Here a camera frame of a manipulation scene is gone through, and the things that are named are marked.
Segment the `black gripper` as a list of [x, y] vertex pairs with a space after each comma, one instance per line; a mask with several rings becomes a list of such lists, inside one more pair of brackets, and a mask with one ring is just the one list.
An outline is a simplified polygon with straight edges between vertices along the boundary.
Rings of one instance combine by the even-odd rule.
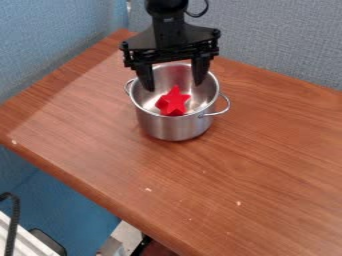
[[155, 90], [152, 64], [191, 60], [195, 85], [207, 76], [210, 61], [219, 54], [220, 30], [190, 24], [183, 15], [152, 17], [149, 27], [120, 43], [123, 63], [136, 75], [144, 89]]

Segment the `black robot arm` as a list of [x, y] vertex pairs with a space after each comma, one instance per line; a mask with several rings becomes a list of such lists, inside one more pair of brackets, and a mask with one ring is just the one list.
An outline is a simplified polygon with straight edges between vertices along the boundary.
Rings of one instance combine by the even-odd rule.
[[190, 59], [194, 83], [199, 85], [210, 61], [219, 55], [220, 30], [188, 24], [184, 15], [199, 18], [208, 7], [194, 14], [187, 11], [188, 0], [144, 0], [144, 8], [152, 25], [120, 43], [124, 66], [136, 72], [143, 88], [154, 92], [152, 65]]

